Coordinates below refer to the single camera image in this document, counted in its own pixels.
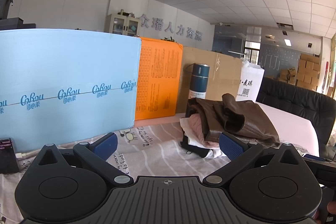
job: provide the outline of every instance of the white paper bag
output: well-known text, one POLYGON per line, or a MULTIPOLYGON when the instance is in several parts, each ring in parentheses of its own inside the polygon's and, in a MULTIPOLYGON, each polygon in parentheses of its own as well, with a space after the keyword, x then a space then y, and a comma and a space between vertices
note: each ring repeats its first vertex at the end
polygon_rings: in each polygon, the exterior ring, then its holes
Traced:
POLYGON ((261 82, 264 76, 264 69, 259 65, 249 64, 241 68, 240 85, 236 101, 256 101, 261 82))

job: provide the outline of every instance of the black leather sofa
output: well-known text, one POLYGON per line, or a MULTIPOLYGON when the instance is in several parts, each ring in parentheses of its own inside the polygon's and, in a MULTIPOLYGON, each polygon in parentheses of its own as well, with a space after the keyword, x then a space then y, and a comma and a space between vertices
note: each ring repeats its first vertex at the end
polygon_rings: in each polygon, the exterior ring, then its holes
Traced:
POLYGON ((320 157, 333 159, 335 149, 326 146, 336 117, 336 101, 326 95, 264 77, 257 102, 311 121, 319 141, 320 157))

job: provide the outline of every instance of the glass cabinet door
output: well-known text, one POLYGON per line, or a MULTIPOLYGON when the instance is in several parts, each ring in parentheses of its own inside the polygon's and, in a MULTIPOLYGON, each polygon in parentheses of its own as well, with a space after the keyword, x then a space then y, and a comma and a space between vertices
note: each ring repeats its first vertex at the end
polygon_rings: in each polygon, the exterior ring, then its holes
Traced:
POLYGON ((139 22, 137 20, 128 19, 128 26, 126 26, 126 35, 133 37, 137 35, 139 22))
POLYGON ((124 29, 125 29, 125 19, 115 17, 113 19, 112 33, 123 34, 124 29))

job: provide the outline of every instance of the phone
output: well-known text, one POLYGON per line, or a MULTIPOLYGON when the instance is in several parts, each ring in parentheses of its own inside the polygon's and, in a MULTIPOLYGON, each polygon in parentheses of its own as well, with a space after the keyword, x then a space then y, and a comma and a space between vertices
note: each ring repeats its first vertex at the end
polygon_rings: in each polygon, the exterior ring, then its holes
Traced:
POLYGON ((10 138, 0 140, 0 174, 19 172, 13 142, 10 138))

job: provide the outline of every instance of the light blue board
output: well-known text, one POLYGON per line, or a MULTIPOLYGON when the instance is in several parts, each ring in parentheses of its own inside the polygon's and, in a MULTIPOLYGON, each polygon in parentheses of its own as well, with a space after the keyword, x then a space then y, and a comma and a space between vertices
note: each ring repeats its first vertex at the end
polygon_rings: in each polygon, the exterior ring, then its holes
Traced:
POLYGON ((140 49, 118 34, 0 31, 0 138, 26 152, 132 127, 140 49))

